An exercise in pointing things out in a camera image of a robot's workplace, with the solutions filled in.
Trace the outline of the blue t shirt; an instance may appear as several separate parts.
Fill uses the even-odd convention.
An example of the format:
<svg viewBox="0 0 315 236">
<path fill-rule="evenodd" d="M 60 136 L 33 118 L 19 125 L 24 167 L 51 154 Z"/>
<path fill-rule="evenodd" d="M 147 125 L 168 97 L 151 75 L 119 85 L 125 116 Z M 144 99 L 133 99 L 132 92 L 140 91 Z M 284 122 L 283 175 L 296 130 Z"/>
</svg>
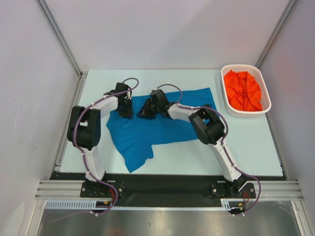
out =
<svg viewBox="0 0 315 236">
<path fill-rule="evenodd" d="M 133 110 L 139 112 L 147 98 L 148 95 L 134 96 Z M 181 102 L 188 106 L 208 104 L 216 110 L 210 88 L 185 90 Z M 127 119 L 113 111 L 106 125 L 130 173 L 143 166 L 147 159 L 154 157 L 152 145 L 198 140 L 189 122 L 163 118 L 161 115 L 157 115 L 155 119 L 138 118 L 136 115 L 132 119 Z"/>
</svg>

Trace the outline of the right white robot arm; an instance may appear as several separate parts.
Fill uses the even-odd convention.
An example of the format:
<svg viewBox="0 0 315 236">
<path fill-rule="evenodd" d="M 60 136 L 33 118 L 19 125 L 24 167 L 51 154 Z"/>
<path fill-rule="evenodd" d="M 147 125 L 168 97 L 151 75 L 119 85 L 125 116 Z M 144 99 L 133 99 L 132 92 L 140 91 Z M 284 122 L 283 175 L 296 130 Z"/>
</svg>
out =
<svg viewBox="0 0 315 236">
<path fill-rule="evenodd" d="M 161 89 L 153 90 L 138 112 L 139 118 L 154 119 L 157 114 L 164 118 L 189 122 L 198 139 L 214 153 L 227 182 L 227 192 L 232 197 L 239 197 L 245 191 L 248 178 L 235 163 L 225 138 L 228 133 L 226 120 L 210 105 L 199 107 L 169 102 Z"/>
</svg>

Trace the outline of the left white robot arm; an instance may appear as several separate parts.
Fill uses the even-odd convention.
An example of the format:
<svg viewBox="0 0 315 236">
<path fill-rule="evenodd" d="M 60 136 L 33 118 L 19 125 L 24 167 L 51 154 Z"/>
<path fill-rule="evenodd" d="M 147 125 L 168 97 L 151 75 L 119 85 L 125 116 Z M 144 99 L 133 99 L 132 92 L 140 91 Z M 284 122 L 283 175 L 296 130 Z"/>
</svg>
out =
<svg viewBox="0 0 315 236">
<path fill-rule="evenodd" d="M 103 181 L 105 169 L 101 165 L 98 144 L 101 138 L 101 119 L 112 111 L 119 117 L 131 119 L 132 88 L 125 83 L 117 83 L 114 90 L 103 95 L 87 107 L 74 106 L 71 110 L 67 139 L 77 148 L 83 158 L 85 177 L 93 181 L 91 191 L 98 197 L 108 192 L 108 184 Z"/>
</svg>

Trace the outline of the orange t shirt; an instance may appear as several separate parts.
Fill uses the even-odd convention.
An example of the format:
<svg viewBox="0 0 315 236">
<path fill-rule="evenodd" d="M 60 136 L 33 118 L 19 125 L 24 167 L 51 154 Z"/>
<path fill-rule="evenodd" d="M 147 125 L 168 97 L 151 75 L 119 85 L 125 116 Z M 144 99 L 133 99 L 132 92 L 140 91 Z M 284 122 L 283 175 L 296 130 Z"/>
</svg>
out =
<svg viewBox="0 0 315 236">
<path fill-rule="evenodd" d="M 232 108 L 244 112 L 261 112 L 262 91 L 254 76 L 247 71 L 230 70 L 224 76 L 228 102 Z"/>
</svg>

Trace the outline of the white plastic basket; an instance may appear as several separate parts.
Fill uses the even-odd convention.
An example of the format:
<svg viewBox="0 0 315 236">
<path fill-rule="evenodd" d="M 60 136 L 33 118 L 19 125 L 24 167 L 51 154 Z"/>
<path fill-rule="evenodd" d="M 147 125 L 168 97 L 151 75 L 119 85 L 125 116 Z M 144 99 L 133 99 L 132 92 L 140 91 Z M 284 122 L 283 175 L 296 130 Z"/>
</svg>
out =
<svg viewBox="0 0 315 236">
<path fill-rule="evenodd" d="M 270 111 L 272 103 L 258 68 L 230 64 L 221 69 L 223 97 L 227 112 L 234 117 L 250 118 Z"/>
</svg>

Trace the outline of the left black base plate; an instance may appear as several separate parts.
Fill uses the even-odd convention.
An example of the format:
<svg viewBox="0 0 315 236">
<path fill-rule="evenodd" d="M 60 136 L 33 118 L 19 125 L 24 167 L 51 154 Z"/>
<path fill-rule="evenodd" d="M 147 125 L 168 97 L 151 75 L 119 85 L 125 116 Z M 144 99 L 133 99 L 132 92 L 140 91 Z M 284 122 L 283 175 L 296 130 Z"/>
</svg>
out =
<svg viewBox="0 0 315 236">
<path fill-rule="evenodd" d="M 125 197 L 125 183 L 118 180 L 107 180 L 106 177 L 103 178 L 104 182 L 112 185 L 118 192 L 118 198 Z M 104 185 L 97 181 L 91 181 L 87 178 L 83 181 L 81 186 L 80 197 L 81 198 L 109 198 L 114 194 L 113 188 Z"/>
</svg>

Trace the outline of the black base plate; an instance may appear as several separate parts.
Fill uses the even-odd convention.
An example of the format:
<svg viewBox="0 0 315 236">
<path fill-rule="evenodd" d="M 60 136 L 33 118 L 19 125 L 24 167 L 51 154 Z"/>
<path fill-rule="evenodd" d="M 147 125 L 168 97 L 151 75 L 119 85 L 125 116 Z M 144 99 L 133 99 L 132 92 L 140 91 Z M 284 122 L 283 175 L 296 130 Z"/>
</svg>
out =
<svg viewBox="0 0 315 236">
<path fill-rule="evenodd" d="M 211 195 L 213 198 L 232 198 L 232 199 L 242 199 L 256 198 L 256 191 L 252 183 L 247 182 L 241 190 L 235 188 L 231 183 L 219 181 L 211 183 Z"/>
<path fill-rule="evenodd" d="M 118 198 L 125 197 L 125 183 L 118 180 L 107 180 L 106 177 L 103 178 L 104 182 L 112 185 L 118 192 Z M 81 198 L 109 198 L 114 194 L 113 188 L 104 185 L 97 181 L 91 181 L 87 178 L 83 181 L 81 186 L 80 197 Z"/>
</svg>

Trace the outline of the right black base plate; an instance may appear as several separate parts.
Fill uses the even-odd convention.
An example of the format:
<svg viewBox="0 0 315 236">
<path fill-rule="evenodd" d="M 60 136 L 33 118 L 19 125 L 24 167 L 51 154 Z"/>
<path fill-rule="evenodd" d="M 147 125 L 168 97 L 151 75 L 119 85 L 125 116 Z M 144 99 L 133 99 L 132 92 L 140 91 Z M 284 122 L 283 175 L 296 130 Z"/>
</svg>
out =
<svg viewBox="0 0 315 236">
<path fill-rule="evenodd" d="M 252 183 L 247 182 L 241 190 L 235 188 L 231 183 L 219 181 L 211 183 L 211 195 L 213 198 L 232 198 L 232 199 L 242 199 L 256 198 L 256 191 Z"/>
</svg>

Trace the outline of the aluminium front rail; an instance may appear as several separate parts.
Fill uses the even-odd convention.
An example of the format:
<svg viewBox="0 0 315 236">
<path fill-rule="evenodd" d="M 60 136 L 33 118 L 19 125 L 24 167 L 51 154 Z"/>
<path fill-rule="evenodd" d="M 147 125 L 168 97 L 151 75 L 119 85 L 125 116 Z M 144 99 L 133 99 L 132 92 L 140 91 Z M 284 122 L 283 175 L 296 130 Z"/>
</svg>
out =
<svg viewBox="0 0 315 236">
<path fill-rule="evenodd" d="M 188 195 L 210 197 L 211 183 L 217 181 L 130 181 L 125 183 L 125 197 L 141 195 Z M 35 194 L 36 199 L 78 199 L 83 180 L 42 180 Z M 261 181 L 254 185 L 260 201 L 302 201 L 303 195 L 296 181 Z"/>
</svg>

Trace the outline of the left aluminium corner post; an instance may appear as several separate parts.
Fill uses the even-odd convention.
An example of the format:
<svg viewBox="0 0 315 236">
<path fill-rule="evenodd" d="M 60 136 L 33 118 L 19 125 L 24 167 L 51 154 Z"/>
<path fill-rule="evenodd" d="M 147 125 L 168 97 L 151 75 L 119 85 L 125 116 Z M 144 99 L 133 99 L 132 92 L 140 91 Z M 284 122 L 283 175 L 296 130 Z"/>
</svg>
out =
<svg viewBox="0 0 315 236">
<path fill-rule="evenodd" d="M 51 28 L 54 36 L 56 37 L 61 49 L 63 50 L 67 60 L 69 61 L 71 67 L 73 68 L 74 72 L 78 77 L 82 76 L 82 71 L 79 68 L 79 65 L 55 19 L 55 17 L 52 14 L 52 11 L 50 10 L 47 2 L 45 0 L 36 0 L 35 1 L 41 10 L 45 20 L 47 21 L 49 27 Z"/>
</svg>

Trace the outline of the aluminium corner post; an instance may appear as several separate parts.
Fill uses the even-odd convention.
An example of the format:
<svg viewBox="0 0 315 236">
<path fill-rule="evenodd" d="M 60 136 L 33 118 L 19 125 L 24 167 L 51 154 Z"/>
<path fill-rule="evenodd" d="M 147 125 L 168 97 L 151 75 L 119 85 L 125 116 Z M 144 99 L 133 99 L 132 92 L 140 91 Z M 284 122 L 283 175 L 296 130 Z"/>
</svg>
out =
<svg viewBox="0 0 315 236">
<path fill-rule="evenodd" d="M 45 20 L 47 21 L 49 27 L 51 28 L 54 36 L 56 37 L 61 49 L 63 50 L 67 60 L 69 61 L 71 67 L 73 68 L 74 72 L 78 77 L 82 76 L 82 71 L 79 68 L 79 65 L 55 19 L 55 17 L 52 14 L 52 11 L 50 10 L 47 2 L 45 0 L 36 0 L 35 1 L 41 10 Z"/>
<path fill-rule="evenodd" d="M 277 37 L 279 36 L 281 30 L 283 29 L 284 25 L 286 24 L 287 20 L 289 19 L 291 13 L 293 12 L 294 8 L 296 7 L 299 0 L 289 0 L 287 5 L 285 6 L 278 22 L 276 23 L 275 28 L 273 29 L 264 49 L 262 50 L 255 67 L 260 68 L 260 66 L 265 61 L 268 53 L 270 52 L 273 44 L 275 43 Z"/>
</svg>

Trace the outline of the right aluminium corner post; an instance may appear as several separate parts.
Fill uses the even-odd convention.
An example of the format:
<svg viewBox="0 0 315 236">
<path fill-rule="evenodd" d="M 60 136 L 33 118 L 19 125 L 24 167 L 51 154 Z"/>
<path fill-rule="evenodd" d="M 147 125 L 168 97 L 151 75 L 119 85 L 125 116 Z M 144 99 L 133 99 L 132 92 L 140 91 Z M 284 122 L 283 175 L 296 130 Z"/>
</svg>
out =
<svg viewBox="0 0 315 236">
<path fill-rule="evenodd" d="M 264 49 L 262 50 L 255 67 L 260 68 L 260 66 L 265 61 L 268 53 L 270 52 L 273 44 L 275 43 L 277 37 L 279 36 L 281 30 L 283 29 L 284 25 L 286 24 L 287 20 L 289 19 L 291 13 L 293 12 L 294 8 L 296 7 L 299 0 L 289 0 L 287 5 L 285 6 L 278 22 L 276 23 L 275 28 L 273 29 Z"/>
</svg>

